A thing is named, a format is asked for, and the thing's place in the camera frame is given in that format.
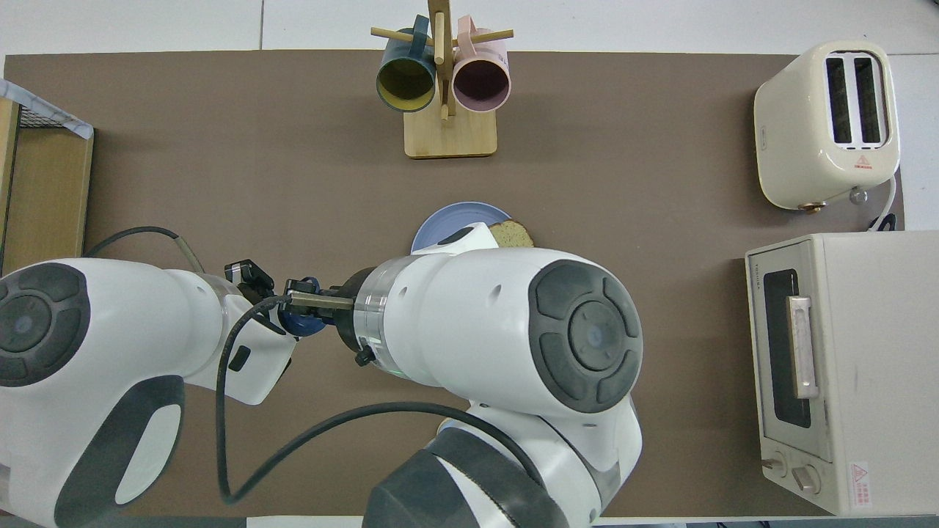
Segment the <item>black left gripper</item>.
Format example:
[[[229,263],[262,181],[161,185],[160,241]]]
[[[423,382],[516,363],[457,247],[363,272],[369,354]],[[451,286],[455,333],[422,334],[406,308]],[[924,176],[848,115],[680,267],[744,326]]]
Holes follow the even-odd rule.
[[[236,287],[248,287],[254,291],[252,294],[252,304],[258,304],[265,298],[271,298],[277,294],[274,292],[273,279],[264,271],[256,271],[255,262],[252,260],[241,260],[232,262],[224,267],[224,275],[228,282]],[[306,276],[302,279],[289,279],[285,284],[285,295],[293,295],[296,292],[305,294],[319,294],[319,281],[312,276]]]

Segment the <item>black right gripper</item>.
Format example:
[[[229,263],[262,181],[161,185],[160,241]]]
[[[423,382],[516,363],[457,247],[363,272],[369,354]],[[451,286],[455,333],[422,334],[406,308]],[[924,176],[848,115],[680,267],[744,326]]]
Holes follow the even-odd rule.
[[[361,271],[358,271],[358,273],[353,274],[349,280],[346,280],[345,284],[332,285],[330,288],[324,288],[323,294],[325,296],[351,298],[352,303],[355,303],[356,297],[359,291],[361,291],[366,278],[375,270],[375,267],[363,268]],[[364,367],[376,360],[376,355],[372,348],[369,345],[361,345],[356,338],[352,309],[338,309],[333,311],[332,320],[343,344],[356,354],[355,361],[360,367]]]

